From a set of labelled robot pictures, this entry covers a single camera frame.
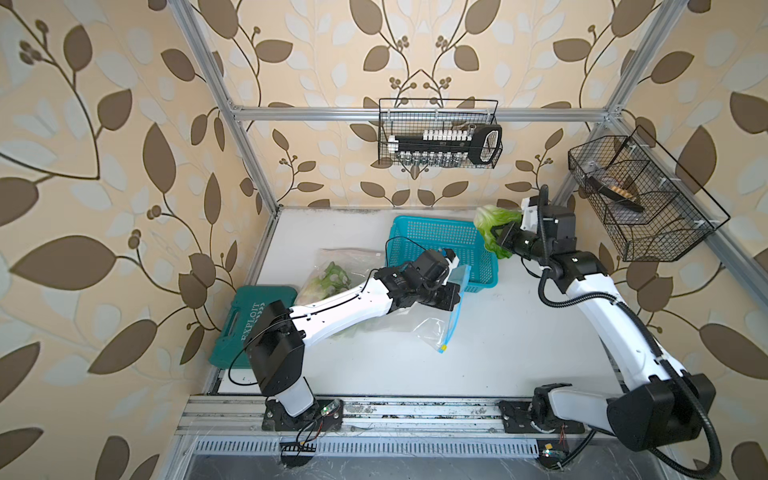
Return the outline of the clear blue-zip zipper bag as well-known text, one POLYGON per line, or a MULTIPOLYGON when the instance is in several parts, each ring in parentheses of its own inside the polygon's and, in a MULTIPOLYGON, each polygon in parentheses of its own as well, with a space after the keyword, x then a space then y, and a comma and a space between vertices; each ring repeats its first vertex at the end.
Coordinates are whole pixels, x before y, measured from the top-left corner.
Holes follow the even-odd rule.
POLYGON ((384 317, 363 321, 334 334, 334 339, 388 332, 417 337, 438 353, 444 353, 458 324, 461 304, 453 311, 442 311, 421 304, 398 310, 384 317))

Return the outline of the small chinese cabbage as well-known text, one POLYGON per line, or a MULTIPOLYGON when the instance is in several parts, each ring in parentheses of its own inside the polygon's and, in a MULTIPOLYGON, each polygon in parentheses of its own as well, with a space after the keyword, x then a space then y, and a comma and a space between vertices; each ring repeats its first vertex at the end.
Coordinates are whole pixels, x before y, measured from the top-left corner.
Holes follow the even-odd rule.
POLYGON ((498 242, 497 236, 505 225, 520 223, 522 212, 519 209, 508 210, 492 205, 478 207, 475 210, 473 224, 482 236, 484 248, 493 253, 497 259, 508 259, 512 253, 505 250, 498 242))

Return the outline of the pink dotted zipper bag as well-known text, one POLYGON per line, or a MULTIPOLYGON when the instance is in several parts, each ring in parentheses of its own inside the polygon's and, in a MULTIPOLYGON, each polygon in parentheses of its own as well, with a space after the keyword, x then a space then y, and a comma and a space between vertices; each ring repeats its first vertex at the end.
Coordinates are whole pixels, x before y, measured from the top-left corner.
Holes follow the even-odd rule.
POLYGON ((382 251, 321 249, 314 269, 298 292, 295 305, 307 305, 361 285, 371 270, 384 265, 382 251))

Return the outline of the large chinese cabbage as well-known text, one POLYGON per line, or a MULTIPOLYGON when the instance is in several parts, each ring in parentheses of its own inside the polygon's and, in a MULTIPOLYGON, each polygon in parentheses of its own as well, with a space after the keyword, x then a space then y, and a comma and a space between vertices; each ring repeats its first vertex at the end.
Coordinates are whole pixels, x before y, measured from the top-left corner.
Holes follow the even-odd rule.
POLYGON ((306 303, 311 303, 343 293, 350 288, 351 279, 346 271, 335 262, 330 262, 313 273, 302 290, 302 295, 306 303))

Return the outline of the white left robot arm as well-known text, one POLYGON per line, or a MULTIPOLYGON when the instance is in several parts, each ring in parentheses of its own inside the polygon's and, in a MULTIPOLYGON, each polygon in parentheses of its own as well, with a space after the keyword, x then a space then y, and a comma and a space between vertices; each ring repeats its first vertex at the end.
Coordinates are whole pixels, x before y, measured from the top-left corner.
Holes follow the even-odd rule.
POLYGON ((460 310, 471 267, 451 249, 427 249, 415 260, 376 268, 366 280, 307 305, 268 304, 243 341, 262 395, 274 399, 290 419, 318 410, 303 376, 307 348, 370 319, 422 306, 428 311, 460 310))

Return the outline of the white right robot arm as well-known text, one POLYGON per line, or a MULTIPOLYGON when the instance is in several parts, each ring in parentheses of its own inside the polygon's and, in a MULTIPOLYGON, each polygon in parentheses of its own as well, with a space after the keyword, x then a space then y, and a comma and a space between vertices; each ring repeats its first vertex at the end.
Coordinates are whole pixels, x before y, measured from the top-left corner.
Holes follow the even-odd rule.
POLYGON ((703 374, 690 374, 624 302, 603 263, 576 245, 575 216, 564 207, 533 205, 521 219, 491 229, 506 253, 537 262, 540 300, 578 307, 597 332, 624 381, 619 396, 567 383, 536 389, 532 419, 541 427, 574 421, 614 435, 632 451, 686 442, 705 434, 715 443, 708 412, 716 395, 703 374))

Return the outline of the dark tool in basket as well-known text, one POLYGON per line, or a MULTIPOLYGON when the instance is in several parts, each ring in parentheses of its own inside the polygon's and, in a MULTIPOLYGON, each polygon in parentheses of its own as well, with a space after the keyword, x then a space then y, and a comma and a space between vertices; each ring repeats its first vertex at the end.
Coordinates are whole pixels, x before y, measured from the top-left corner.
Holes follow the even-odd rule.
POLYGON ((587 184, 594 191, 623 208, 636 213, 643 213, 645 211, 645 208, 638 202, 637 197, 625 189, 604 183, 594 176, 587 178, 587 184))

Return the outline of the black socket wrench set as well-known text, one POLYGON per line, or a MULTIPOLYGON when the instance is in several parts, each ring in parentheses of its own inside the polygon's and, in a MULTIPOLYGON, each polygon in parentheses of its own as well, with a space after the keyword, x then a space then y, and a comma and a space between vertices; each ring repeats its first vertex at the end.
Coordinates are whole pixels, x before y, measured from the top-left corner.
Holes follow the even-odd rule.
POLYGON ((388 158, 406 166, 492 168, 503 151, 498 124, 469 124, 465 129, 426 129, 388 135, 382 144, 388 158))

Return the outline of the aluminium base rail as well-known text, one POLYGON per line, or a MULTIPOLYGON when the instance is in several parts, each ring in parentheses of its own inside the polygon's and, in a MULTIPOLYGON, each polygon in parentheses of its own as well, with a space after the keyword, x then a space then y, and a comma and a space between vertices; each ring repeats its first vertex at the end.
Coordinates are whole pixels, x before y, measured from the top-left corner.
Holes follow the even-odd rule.
POLYGON ((297 458, 491 458, 565 455, 586 438, 566 421, 537 428, 526 398, 321 398, 315 414, 291 420, 273 400, 196 396, 177 426, 196 451, 297 458))

